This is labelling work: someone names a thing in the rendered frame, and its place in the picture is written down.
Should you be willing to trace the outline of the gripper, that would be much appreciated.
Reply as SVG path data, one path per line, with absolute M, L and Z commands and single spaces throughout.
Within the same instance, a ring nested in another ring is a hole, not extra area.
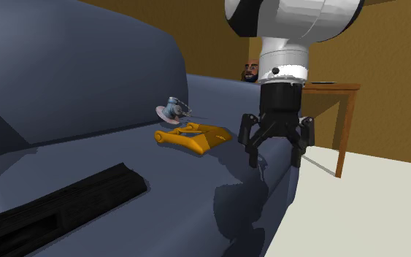
M 299 168 L 301 157 L 315 145 L 314 118 L 299 118 L 301 83 L 266 83 L 261 86 L 260 121 L 252 114 L 243 114 L 238 143 L 245 146 L 249 165 L 258 166 L 258 147 L 270 137 L 286 137 L 292 145 L 291 166 Z M 260 128 L 250 137 L 251 128 Z

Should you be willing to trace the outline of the brown wooden side table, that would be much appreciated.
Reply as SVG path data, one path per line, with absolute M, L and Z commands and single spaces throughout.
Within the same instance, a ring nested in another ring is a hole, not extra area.
M 303 89 L 301 113 L 315 118 L 316 145 L 338 151 L 336 169 L 331 171 L 338 178 L 342 177 L 356 96 L 360 88 L 355 83 L 310 83 Z M 337 117 L 329 118 L 326 125 L 320 115 L 334 108 Z

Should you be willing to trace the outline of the yellow angular tool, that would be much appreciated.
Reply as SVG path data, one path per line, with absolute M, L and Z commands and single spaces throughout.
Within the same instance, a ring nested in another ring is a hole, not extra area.
M 180 145 L 199 155 L 232 140 L 232 136 L 224 128 L 198 123 L 187 123 L 186 126 L 171 131 L 155 131 L 154 138 L 158 143 Z

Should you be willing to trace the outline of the blue-grey figure on pink disc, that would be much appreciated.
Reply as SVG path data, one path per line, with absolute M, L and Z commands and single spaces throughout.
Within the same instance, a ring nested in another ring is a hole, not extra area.
M 155 108 L 159 118 L 167 123 L 177 125 L 180 123 L 180 116 L 191 116 L 191 108 L 176 97 L 169 97 L 166 106 Z

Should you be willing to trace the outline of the dark blue sofa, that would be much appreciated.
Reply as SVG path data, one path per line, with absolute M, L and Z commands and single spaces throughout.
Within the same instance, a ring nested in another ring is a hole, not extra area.
M 78 0 L 0 0 L 0 213 L 123 164 L 144 193 L 26 257 L 264 257 L 299 172 L 273 138 L 157 143 L 169 97 L 235 137 L 257 85 L 188 74 L 172 36 Z

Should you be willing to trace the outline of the long black bar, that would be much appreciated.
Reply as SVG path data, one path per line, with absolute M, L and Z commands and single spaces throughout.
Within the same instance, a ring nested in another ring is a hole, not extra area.
M 146 191 L 145 179 L 120 163 L 1 212 L 0 257 L 24 257 Z

